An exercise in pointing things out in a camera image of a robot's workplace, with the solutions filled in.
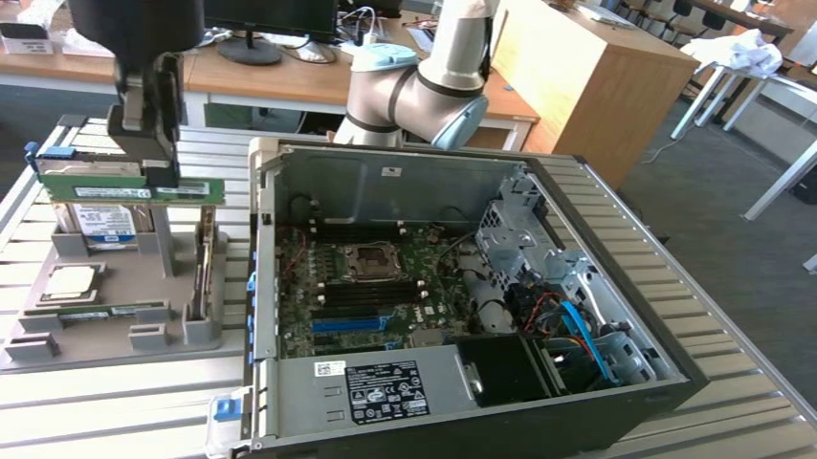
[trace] monitor stand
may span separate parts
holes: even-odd
[[[219,54],[239,64],[272,65],[280,62],[276,46],[263,40],[254,40],[251,30],[247,30],[247,37],[221,41]]]

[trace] green circuit board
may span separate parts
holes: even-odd
[[[399,275],[392,280],[420,280],[427,296],[410,303],[378,307],[380,316],[388,316],[383,331],[312,334],[311,313],[324,308],[319,301],[319,284],[354,282],[344,255],[348,245],[316,242],[307,231],[282,231],[278,238],[279,271],[283,273],[292,263],[290,271],[282,275],[278,309],[286,358],[436,345],[451,337],[468,334],[467,291],[450,267],[456,251],[444,258],[439,271],[448,275],[443,275],[442,280],[435,269],[440,254],[455,237],[440,237],[438,232],[436,227],[411,227],[399,241],[355,244],[394,247]]]

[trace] metal slotted worktable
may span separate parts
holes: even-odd
[[[224,345],[171,361],[0,376],[0,457],[203,457],[209,399],[242,384],[248,262],[248,141],[259,133],[184,129],[183,175],[227,180]],[[713,380],[681,408],[591,458],[817,458],[817,417],[594,172],[542,162]],[[49,250],[53,212],[25,172],[0,207],[0,339]],[[191,230],[197,210],[171,208]],[[567,229],[557,226],[566,243]]]

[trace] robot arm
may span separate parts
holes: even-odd
[[[374,44],[352,63],[347,114],[335,142],[400,146],[400,129],[439,148],[460,147],[479,126],[487,99],[491,17],[496,0],[448,0],[431,56]]]
[[[69,0],[73,25],[116,56],[119,104],[108,135],[141,163],[149,186],[175,187],[183,110],[181,51],[204,33],[201,0]]]

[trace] motherboard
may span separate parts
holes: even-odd
[[[468,335],[462,234],[435,224],[280,228],[283,356],[435,346]]]

